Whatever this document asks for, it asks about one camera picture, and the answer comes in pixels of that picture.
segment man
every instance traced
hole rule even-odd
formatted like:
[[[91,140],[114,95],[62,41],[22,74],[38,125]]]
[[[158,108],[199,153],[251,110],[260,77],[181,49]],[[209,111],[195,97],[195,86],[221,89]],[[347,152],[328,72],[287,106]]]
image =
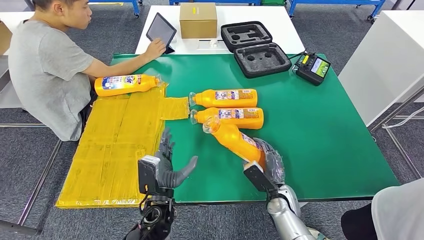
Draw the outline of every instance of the man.
[[[424,178],[385,188],[341,217],[347,240],[424,239]]]
[[[20,23],[11,39],[10,78],[25,110],[62,141],[77,141],[93,81],[131,74],[158,58],[166,46],[155,39],[140,56],[107,66],[65,34],[69,28],[87,28],[92,15],[88,0],[32,1],[34,16]]]

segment black pants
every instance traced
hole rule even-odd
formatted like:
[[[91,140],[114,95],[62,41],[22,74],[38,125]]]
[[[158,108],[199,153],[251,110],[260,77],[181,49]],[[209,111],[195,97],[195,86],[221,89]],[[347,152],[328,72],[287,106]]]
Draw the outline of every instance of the black pants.
[[[371,215],[371,203],[341,216],[341,228],[347,240],[377,240]]]
[[[84,132],[84,129],[86,128],[86,124],[87,124],[87,120],[89,119],[89,115],[92,112],[92,105],[94,103],[94,101],[97,99],[97,94],[94,90],[90,91],[90,97],[91,100],[90,102],[79,112],[79,114],[81,115],[81,119],[82,119],[82,132]]]

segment tablet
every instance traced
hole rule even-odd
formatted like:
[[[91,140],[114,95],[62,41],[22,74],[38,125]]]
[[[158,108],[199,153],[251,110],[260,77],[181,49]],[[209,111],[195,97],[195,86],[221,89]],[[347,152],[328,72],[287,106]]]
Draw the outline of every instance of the tablet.
[[[146,37],[150,41],[160,38],[168,48],[176,33],[177,30],[158,12],[147,30]]]

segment green table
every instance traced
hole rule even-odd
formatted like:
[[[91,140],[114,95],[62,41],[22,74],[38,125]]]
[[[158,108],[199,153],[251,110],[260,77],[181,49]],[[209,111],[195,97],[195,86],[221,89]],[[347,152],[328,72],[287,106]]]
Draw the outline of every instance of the green table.
[[[116,55],[112,64],[132,57]],[[166,55],[136,73],[160,74],[169,83],[168,97],[207,89],[256,89],[263,128],[241,131],[279,151],[286,183],[300,201],[369,199],[399,185],[332,69],[318,87],[292,71],[247,79],[232,54]],[[243,174],[241,158],[204,133],[201,124],[183,119],[166,121],[166,126],[176,142],[174,169],[198,156],[196,169],[175,189],[177,203],[266,199]]]

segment detergent bottle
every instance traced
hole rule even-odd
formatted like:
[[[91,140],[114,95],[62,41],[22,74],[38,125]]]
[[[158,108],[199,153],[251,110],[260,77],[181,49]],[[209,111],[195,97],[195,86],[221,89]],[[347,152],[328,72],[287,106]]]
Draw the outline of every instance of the detergent bottle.
[[[223,124],[235,124],[239,129],[261,129],[264,125],[264,111],[258,107],[216,108],[203,111],[191,110],[192,124],[203,124],[206,119],[217,116]]]
[[[203,131],[212,134],[218,142],[247,163],[257,162],[265,169],[265,153],[252,138],[240,132],[235,124],[221,123],[219,118],[209,117],[203,123]]]
[[[161,76],[134,74],[124,76],[99,77],[94,82],[94,89],[100,97],[109,97],[133,92],[146,92],[164,82]]]
[[[190,92],[190,106],[202,105],[205,108],[249,108],[256,107],[258,93],[255,89],[205,90],[201,93]]]

